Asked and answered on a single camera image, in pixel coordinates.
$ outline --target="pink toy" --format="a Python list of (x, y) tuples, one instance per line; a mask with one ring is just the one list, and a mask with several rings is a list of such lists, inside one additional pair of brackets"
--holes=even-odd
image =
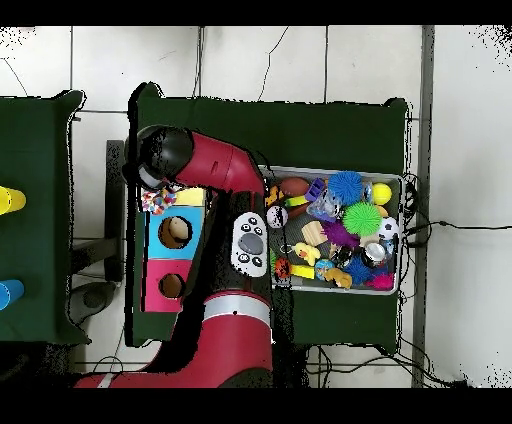
[(367, 281), (365, 285), (373, 287), (376, 290), (391, 290), (393, 288), (393, 275), (382, 274), (378, 275), (371, 281)]

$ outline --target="soccer ball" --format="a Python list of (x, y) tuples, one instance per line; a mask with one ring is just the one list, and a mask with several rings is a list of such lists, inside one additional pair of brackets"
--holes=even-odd
[(398, 224), (395, 218), (390, 216), (382, 218), (377, 234), (381, 240), (391, 240), (395, 234), (398, 234)]

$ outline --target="yellow cup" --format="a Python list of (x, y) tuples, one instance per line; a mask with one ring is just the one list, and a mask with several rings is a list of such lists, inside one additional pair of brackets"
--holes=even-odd
[(19, 211), (26, 202), (27, 199), (21, 191), (0, 186), (0, 215)]

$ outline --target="green spiky ball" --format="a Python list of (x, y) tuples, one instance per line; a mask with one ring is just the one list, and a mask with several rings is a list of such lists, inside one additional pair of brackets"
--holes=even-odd
[(346, 209), (343, 225), (349, 233), (365, 237), (377, 232), (381, 219), (379, 210), (374, 205), (359, 202)]

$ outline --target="blue cup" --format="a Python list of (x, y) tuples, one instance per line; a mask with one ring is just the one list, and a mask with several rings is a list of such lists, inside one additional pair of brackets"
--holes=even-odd
[(0, 311), (16, 302), (25, 293), (25, 287), (19, 280), (0, 281)]

